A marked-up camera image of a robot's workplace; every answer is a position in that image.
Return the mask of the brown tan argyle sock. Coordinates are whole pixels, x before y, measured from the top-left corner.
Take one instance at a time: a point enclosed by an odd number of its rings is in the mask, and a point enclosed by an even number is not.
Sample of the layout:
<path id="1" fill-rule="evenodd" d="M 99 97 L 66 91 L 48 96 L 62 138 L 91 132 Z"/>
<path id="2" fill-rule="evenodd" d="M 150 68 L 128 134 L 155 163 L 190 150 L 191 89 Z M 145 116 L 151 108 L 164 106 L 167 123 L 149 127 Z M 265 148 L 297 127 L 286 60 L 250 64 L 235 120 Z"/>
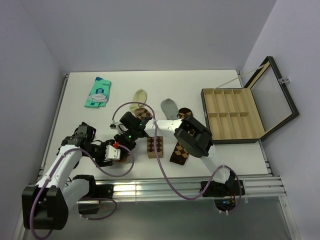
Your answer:
<path id="1" fill-rule="evenodd" d="M 145 118 L 153 118 L 152 114 L 144 107 L 138 108 L 134 111 L 134 115 L 141 121 Z M 159 158 L 164 156 L 164 139 L 162 136 L 156 138 L 156 145 L 154 145 L 154 137 L 147 138 L 146 151 L 149 159 L 156 158 L 156 153 Z"/>

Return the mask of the orange green argyle sock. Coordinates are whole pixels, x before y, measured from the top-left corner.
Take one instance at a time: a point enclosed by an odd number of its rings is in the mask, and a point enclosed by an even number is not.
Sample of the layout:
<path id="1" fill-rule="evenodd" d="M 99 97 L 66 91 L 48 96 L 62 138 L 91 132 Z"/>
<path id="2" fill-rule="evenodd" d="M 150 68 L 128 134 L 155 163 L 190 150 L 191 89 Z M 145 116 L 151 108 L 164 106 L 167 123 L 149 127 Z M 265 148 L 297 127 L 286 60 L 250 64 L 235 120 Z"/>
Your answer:
<path id="1" fill-rule="evenodd" d="M 125 149 L 120 150 L 120 159 L 118 160 L 119 163 L 126 162 L 128 157 L 130 156 L 129 152 Z"/>

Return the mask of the black compartment storage box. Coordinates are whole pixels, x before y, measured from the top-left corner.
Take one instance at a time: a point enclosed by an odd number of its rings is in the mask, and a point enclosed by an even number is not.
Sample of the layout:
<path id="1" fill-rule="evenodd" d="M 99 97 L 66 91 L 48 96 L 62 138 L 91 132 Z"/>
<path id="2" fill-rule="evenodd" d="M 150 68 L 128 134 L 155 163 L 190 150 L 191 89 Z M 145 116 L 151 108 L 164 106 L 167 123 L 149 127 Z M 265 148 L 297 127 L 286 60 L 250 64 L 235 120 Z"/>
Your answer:
<path id="1" fill-rule="evenodd" d="M 242 88 L 204 88 L 201 101 L 216 145 L 263 141 L 299 116 L 299 110 L 272 56 L 267 56 Z"/>

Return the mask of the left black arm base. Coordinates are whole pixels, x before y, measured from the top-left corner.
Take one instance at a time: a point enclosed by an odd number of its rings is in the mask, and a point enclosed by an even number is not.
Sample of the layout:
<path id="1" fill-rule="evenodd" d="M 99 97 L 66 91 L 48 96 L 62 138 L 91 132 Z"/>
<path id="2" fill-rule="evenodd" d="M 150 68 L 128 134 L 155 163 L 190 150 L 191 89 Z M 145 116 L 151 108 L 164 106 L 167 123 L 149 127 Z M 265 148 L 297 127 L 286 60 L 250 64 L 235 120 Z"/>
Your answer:
<path id="1" fill-rule="evenodd" d="M 93 194 L 82 197 L 77 203 L 78 213 L 85 216 L 96 215 L 102 209 L 102 203 L 113 198 L 113 193 L 113 184 L 96 185 Z"/>

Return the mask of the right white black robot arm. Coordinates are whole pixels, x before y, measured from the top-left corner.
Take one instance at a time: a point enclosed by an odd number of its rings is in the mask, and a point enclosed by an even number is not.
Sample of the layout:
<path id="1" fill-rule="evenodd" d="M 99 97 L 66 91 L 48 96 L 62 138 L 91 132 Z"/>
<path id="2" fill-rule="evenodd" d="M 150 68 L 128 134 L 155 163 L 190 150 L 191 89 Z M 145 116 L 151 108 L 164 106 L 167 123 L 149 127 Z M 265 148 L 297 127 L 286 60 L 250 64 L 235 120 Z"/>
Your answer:
<path id="1" fill-rule="evenodd" d="M 220 194 L 227 195 L 234 188 L 230 169 L 217 156 L 212 133 L 190 115 L 176 120 L 155 120 L 153 117 L 141 120 L 126 112 L 119 122 L 112 120 L 110 128 L 117 131 L 115 141 L 130 150 L 136 147 L 136 141 L 140 138 L 175 138 L 189 155 L 199 158 L 209 171 L 215 172 L 212 180 L 216 182 Z"/>

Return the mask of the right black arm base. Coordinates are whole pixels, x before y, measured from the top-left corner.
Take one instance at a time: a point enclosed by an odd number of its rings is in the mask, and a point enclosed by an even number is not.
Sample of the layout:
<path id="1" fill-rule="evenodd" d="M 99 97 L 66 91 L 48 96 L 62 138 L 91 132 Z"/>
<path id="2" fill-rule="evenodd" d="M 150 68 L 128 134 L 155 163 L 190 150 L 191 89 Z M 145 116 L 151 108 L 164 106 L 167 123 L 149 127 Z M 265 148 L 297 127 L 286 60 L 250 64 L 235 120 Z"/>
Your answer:
<path id="1" fill-rule="evenodd" d="M 219 211 L 230 213 L 236 208 L 240 196 L 244 197 L 246 194 L 243 181 L 239 182 L 240 185 L 237 180 L 227 184 L 211 181 L 202 197 L 214 198 L 214 204 Z"/>

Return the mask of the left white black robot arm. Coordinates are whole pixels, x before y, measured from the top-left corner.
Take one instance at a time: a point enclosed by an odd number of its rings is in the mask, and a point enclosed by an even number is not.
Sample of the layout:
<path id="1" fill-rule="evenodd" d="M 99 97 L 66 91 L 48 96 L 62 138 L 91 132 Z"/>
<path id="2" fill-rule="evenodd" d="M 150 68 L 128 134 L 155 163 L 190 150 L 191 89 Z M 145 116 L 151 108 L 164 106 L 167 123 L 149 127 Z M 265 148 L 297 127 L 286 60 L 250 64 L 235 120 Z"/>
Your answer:
<path id="1" fill-rule="evenodd" d="M 118 157 L 115 140 L 95 144 L 96 129 L 82 122 L 73 135 L 67 136 L 57 157 L 46 174 L 35 186 L 22 192 L 23 225 L 26 229 L 61 230 L 67 223 L 69 211 L 79 200 L 110 199 L 113 187 L 97 186 L 93 175 L 80 174 L 69 179 L 82 157 L 89 157 L 99 167 L 112 161 L 106 158 L 109 150 Z"/>

